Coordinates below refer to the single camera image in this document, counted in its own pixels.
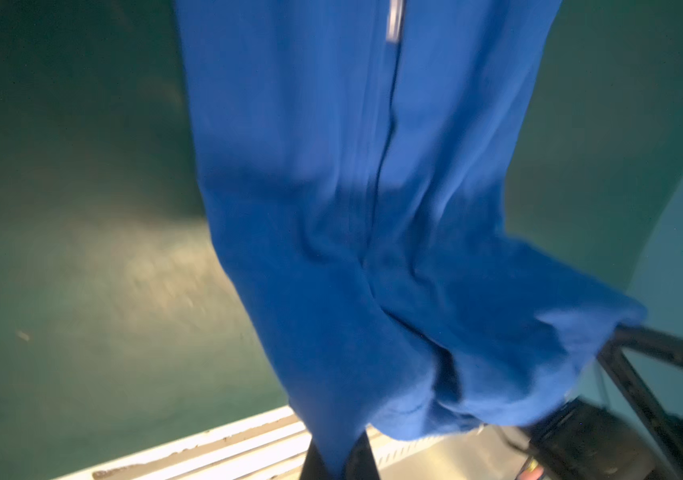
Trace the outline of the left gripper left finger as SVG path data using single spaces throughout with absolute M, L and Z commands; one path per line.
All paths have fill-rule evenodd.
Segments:
M 314 441 L 311 441 L 308 446 L 299 480 L 332 480 Z

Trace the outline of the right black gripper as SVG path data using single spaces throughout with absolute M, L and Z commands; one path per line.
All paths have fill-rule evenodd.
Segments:
M 683 417 L 659 403 L 623 353 L 626 349 L 683 370 L 683 338 L 645 327 L 619 327 L 597 362 L 651 439 L 605 408 L 573 400 L 523 429 L 527 452 L 549 479 L 683 479 Z

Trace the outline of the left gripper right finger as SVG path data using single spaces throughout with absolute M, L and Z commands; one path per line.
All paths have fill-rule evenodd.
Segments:
M 369 442 L 367 432 L 363 432 L 355 442 L 347 464 L 345 464 L 346 480 L 381 480 L 377 460 L 373 455 L 373 448 Z

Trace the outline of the blue printed t-shirt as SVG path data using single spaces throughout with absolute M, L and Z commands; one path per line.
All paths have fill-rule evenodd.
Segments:
M 322 463 L 557 410 L 645 308 L 505 233 L 556 1 L 179 1 L 212 244 Z

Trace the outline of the aluminium front rail frame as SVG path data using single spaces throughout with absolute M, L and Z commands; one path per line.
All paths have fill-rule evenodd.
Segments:
M 513 479 L 527 456 L 490 427 L 417 441 L 367 430 L 385 479 Z M 287 406 L 71 473 L 73 479 L 296 479 L 311 436 Z

